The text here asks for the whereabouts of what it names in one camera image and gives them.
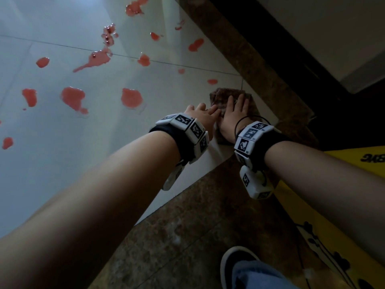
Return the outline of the person's right hand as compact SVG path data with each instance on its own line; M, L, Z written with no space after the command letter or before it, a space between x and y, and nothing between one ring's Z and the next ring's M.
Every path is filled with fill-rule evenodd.
M249 99L244 98L243 112L235 111L233 96L229 96L224 117L219 117L217 121L218 128L224 138L231 144L236 142L236 134L253 123L248 115Z

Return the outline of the blue jeans leg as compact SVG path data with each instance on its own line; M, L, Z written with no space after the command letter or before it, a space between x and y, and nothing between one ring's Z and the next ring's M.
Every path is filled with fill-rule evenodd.
M231 289L300 289L261 261L239 261L231 275Z

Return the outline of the red liquid spill spots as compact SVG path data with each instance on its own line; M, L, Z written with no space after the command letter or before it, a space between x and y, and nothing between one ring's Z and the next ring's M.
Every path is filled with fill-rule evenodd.
M0 0L0 165L106 155L234 77L175 0Z

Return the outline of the black shoe with white sole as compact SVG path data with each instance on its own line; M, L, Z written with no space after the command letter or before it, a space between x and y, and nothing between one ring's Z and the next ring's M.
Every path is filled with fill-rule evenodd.
M243 267L248 269L251 262L259 261L259 258L250 249L243 246L234 246L228 249L220 262L220 279L222 289L244 289L238 274Z

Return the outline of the person's left forearm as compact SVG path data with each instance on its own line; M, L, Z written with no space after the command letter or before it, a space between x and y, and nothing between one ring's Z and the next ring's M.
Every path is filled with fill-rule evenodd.
M0 289L87 289L179 161L154 131L87 172L0 238Z

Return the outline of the right wrist marker tracker band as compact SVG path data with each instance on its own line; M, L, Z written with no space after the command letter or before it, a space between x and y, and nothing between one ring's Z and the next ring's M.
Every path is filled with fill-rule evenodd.
M248 195L255 200L269 198L274 187L266 172L267 151L278 142L291 141L274 126L263 122L253 122L236 135L234 153L242 164L239 176Z

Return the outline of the person's right forearm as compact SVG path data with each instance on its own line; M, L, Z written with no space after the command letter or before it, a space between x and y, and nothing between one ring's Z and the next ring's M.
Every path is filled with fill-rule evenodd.
M264 161L299 197L385 266L385 179L291 141Z

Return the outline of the brown cleaning cloth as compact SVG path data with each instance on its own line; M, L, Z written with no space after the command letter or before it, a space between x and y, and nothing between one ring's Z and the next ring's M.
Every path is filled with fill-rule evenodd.
M215 91L211 92L210 97L210 103L211 105L217 105L218 109L221 110L221 117L224 117L225 110L227 107L228 97L233 96L234 103L238 100L238 97L244 94L244 97L246 99L249 99L249 108L248 108L248 115L260 115L260 112L257 108L257 105L252 97L251 94L246 93L244 90L237 90L237 89L231 89L231 88L217 88ZM218 126L215 127L214 131L214 138L216 139L217 143L219 145L233 145L230 142L228 142L224 136L221 134Z

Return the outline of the white cabinet panel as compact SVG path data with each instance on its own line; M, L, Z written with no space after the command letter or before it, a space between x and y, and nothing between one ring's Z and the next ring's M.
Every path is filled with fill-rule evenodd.
M385 78L385 0L257 0L350 93Z

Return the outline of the person's left hand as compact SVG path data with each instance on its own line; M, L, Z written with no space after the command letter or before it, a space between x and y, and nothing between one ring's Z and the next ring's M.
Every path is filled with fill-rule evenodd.
M206 109L205 103L200 103L196 108L193 105L189 105L184 114L196 118L205 130L208 131L209 140L213 139L214 125L221 115L221 110L218 109L217 105L213 105L209 109Z

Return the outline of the left wrist marker tracker band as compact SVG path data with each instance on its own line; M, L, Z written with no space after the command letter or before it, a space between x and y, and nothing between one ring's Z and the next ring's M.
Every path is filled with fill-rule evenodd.
M209 134L205 127L185 113L176 113L163 117L149 132L162 131L175 140L180 153L180 161L163 184L162 190L168 191L174 185L186 164L196 162L209 146Z

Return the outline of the wrist marker tracker band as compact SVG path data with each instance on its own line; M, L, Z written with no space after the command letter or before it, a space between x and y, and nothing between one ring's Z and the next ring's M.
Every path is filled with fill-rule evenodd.
M163 184L162 190L168 191L174 185L186 164L196 162L209 146L209 134L205 127L185 113L176 113L163 117L149 132L162 131L175 140L180 153L180 161Z
M291 141L274 126L263 122L253 122L236 135L234 153L242 164L239 176L248 195L255 200L269 198L274 187L266 172L267 151L278 142Z

